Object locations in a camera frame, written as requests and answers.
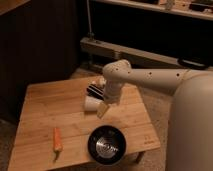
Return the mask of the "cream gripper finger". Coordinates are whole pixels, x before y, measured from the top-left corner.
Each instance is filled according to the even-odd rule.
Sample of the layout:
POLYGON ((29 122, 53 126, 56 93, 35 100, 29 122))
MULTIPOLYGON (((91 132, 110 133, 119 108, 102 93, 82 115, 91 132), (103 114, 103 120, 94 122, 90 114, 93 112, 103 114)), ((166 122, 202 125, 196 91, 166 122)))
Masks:
POLYGON ((110 106, 107 103, 101 102, 97 109, 97 117, 102 118, 109 108, 110 106))

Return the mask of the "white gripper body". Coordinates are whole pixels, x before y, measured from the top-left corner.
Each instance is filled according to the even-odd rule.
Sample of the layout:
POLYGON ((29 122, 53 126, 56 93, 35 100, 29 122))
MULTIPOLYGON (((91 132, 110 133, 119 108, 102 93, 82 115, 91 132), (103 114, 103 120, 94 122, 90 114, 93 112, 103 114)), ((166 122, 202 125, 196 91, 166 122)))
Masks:
POLYGON ((108 104, 119 103, 124 84, 107 80, 104 87, 104 101, 108 104))

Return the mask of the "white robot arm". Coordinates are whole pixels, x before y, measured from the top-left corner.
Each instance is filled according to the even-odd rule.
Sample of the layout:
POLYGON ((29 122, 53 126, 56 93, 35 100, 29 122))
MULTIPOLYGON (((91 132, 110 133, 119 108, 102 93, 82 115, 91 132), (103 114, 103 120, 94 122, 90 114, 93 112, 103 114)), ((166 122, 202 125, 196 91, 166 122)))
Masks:
POLYGON ((120 101, 126 83, 172 96, 165 171, 213 171, 213 71, 134 69, 127 60, 106 64, 103 97, 120 101))

